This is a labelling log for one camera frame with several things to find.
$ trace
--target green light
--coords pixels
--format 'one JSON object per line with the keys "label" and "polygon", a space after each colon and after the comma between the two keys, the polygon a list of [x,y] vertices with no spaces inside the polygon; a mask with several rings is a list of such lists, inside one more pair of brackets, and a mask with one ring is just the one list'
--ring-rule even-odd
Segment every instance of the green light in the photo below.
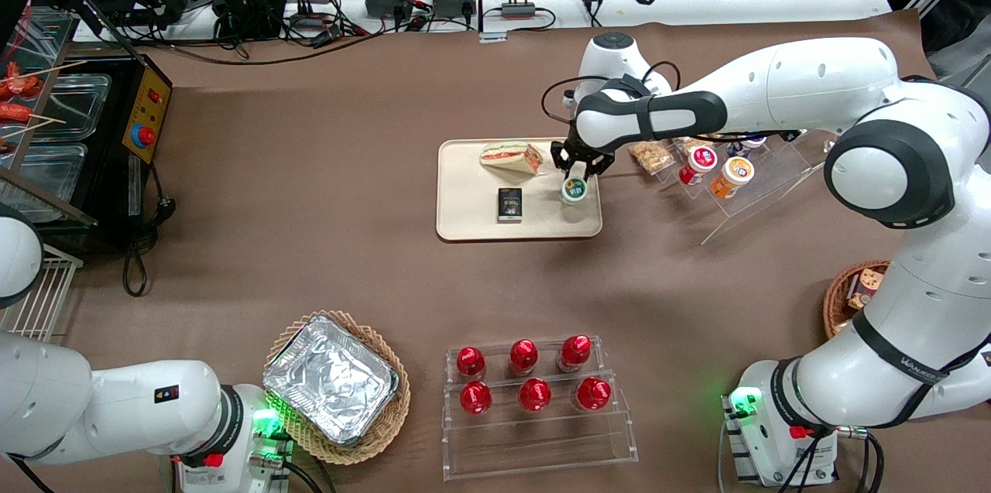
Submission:
{"label": "green light", "polygon": [[262,437],[271,437],[283,427],[283,424],[279,422],[279,413],[272,408],[259,409],[258,412],[255,412],[252,419],[254,420],[252,428],[255,433]]}

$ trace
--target red lid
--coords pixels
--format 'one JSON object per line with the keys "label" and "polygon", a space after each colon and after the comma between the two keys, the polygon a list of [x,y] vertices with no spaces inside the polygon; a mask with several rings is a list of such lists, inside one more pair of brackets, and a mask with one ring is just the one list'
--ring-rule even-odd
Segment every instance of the red lid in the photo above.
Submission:
{"label": "red lid", "polygon": [[213,452],[203,457],[203,465],[208,468],[219,468],[223,463],[224,455],[220,454],[220,452]]}
{"label": "red lid", "polygon": [[520,387],[520,405],[531,412],[540,412],[551,402],[551,388],[541,379],[530,379]]}
{"label": "red lid", "polygon": [[468,346],[458,352],[458,371],[461,375],[478,375],[485,370],[485,356],[478,348]]}
{"label": "red lid", "polygon": [[609,404],[612,387],[609,383],[595,377],[588,377],[578,386],[578,402],[585,409],[601,409]]}
{"label": "red lid", "polygon": [[561,361],[569,365],[581,365],[592,355],[592,341],[584,334],[568,338],[561,346]]}
{"label": "red lid", "polygon": [[509,349],[509,361],[519,369],[530,369],[537,364],[537,346],[523,338]]}
{"label": "red lid", "polygon": [[694,164],[693,168],[712,169],[715,168],[718,159],[715,157],[715,151],[711,148],[696,147],[691,151],[691,162]]}
{"label": "red lid", "polygon": [[480,416],[492,405],[492,392],[482,381],[471,381],[461,389],[461,408],[468,414]]}

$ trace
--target red bottle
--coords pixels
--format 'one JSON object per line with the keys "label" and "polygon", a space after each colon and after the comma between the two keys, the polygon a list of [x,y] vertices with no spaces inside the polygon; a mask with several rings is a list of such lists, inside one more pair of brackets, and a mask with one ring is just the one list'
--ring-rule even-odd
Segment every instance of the red bottle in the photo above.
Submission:
{"label": "red bottle", "polygon": [[591,355],[592,341],[584,334],[568,338],[557,355],[558,369],[565,373],[574,373],[581,369]]}
{"label": "red bottle", "polygon": [[530,379],[520,387],[520,407],[527,412],[540,412],[551,402],[551,388],[541,379]]}
{"label": "red bottle", "polygon": [[478,348],[468,346],[458,352],[458,372],[468,379],[482,380],[485,377],[485,356]]}
{"label": "red bottle", "polygon": [[605,408],[612,397],[612,387],[609,383],[595,377],[581,380],[577,387],[574,387],[572,404],[575,408],[583,412],[594,412],[597,409]]}
{"label": "red bottle", "polygon": [[517,377],[525,377],[533,372],[537,364],[537,346],[523,338],[509,349],[509,370]]}
{"label": "red bottle", "polygon": [[471,381],[461,389],[461,408],[473,416],[480,416],[492,405],[492,391],[482,381]]}

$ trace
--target robotic arm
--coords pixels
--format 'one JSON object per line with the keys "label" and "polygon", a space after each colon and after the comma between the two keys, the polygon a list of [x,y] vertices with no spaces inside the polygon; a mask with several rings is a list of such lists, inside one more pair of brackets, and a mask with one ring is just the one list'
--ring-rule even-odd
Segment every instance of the robotic arm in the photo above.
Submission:
{"label": "robotic arm", "polygon": [[[601,173],[634,141],[824,129],[839,135],[825,163],[833,196],[905,231],[852,325],[805,356],[751,365],[725,399],[746,452],[736,458],[741,479],[828,483],[838,427],[895,426],[991,398],[981,356],[991,334],[991,176],[976,165],[989,116],[979,99],[900,80],[888,46],[865,38],[772,46],[668,94],[646,86],[643,65],[627,35],[590,42],[581,74],[610,80],[574,94],[567,140],[552,148],[565,173],[576,162],[585,176]],[[811,465],[796,464],[806,451]]]}

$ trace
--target red knob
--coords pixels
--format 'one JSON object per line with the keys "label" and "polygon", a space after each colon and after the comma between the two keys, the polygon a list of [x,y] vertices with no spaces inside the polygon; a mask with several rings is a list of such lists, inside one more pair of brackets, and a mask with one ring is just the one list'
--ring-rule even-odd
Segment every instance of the red knob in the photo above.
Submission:
{"label": "red knob", "polygon": [[609,404],[609,397],[612,397],[612,387],[595,377],[581,381],[574,391],[574,400],[578,402],[579,408],[584,409],[605,408],[605,405]]}
{"label": "red knob", "polygon": [[458,372],[465,377],[481,377],[485,370],[485,356],[478,348],[468,346],[458,352]]}
{"label": "red knob", "polygon": [[155,130],[151,127],[142,127],[138,129],[138,141],[145,147],[155,143]]}
{"label": "red knob", "polygon": [[584,334],[579,334],[577,337],[571,337],[564,341],[564,345],[561,346],[561,355],[558,358],[558,367],[569,373],[577,371],[591,355],[592,341]]}
{"label": "red knob", "polygon": [[533,366],[537,364],[537,346],[523,338],[517,341],[509,349],[509,369],[523,377],[533,371]]}
{"label": "red knob", "polygon": [[551,388],[540,379],[530,379],[520,387],[520,407],[528,412],[540,412],[551,402]]}
{"label": "red knob", "polygon": [[461,389],[461,408],[473,416],[480,416],[492,405],[492,392],[482,381],[471,381]]}
{"label": "red knob", "polygon": [[224,455],[220,452],[213,452],[203,458],[203,465],[208,468],[219,468],[224,463]]}

